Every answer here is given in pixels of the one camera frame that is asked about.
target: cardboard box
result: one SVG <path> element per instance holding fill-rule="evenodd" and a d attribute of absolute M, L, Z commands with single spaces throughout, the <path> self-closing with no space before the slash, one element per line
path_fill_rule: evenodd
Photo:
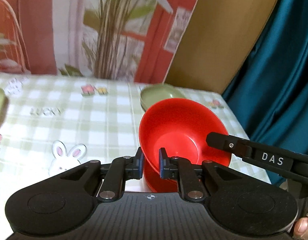
<path fill-rule="evenodd" d="M 222 93 L 277 0 L 198 0 L 165 82 Z"/>

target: curtain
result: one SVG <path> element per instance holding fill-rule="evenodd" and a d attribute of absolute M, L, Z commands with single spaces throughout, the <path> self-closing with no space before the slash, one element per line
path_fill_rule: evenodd
<path fill-rule="evenodd" d="M 308 155 L 308 0 L 278 0 L 223 97 L 251 141 Z"/>

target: metal screw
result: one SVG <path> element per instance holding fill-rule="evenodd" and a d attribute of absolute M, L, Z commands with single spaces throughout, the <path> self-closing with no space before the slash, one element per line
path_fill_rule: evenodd
<path fill-rule="evenodd" d="M 115 193 L 113 191 L 105 190 L 100 193 L 100 197 L 104 199 L 112 199 L 115 197 Z"/>
<path fill-rule="evenodd" d="M 190 198 L 194 198 L 194 199 L 202 198 L 204 196 L 203 192 L 198 191 L 198 190 L 190 191 L 187 195 Z"/>

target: checkered tablecloth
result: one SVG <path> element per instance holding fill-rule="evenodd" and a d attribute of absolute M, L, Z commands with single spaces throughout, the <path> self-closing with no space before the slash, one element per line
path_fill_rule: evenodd
<path fill-rule="evenodd" d="M 14 77 L 22 76 L 0 73 L 0 87 L 4 89 Z M 106 87 L 108 94 L 83 97 L 81 86 L 87 84 Z M 55 140 L 62 141 L 67 149 L 85 144 L 87 154 L 81 163 L 94 159 L 110 163 L 120 156 L 135 155 L 140 145 L 138 127 L 144 111 L 139 96 L 144 86 L 86 77 L 30 75 L 21 93 L 9 96 L 6 119 L 0 128 L 0 240 L 12 233 L 4 213 L 6 200 L 17 190 L 49 177 Z M 180 91 L 209 107 L 230 135 L 248 139 L 219 94 Z M 224 108 L 211 108 L 212 100 L 218 100 Z M 234 155 L 230 167 L 270 182 L 265 170 Z M 143 189 L 137 180 L 129 181 L 127 186 Z"/>

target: rabbit print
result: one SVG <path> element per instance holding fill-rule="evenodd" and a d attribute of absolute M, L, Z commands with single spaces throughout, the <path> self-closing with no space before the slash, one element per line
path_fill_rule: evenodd
<path fill-rule="evenodd" d="M 79 160 L 86 155 L 86 152 L 87 148 L 84 144 L 77 144 L 67 152 L 65 145 L 61 141 L 55 141 L 52 145 L 54 160 L 48 169 L 49 176 L 52 177 L 79 166 L 81 164 Z"/>

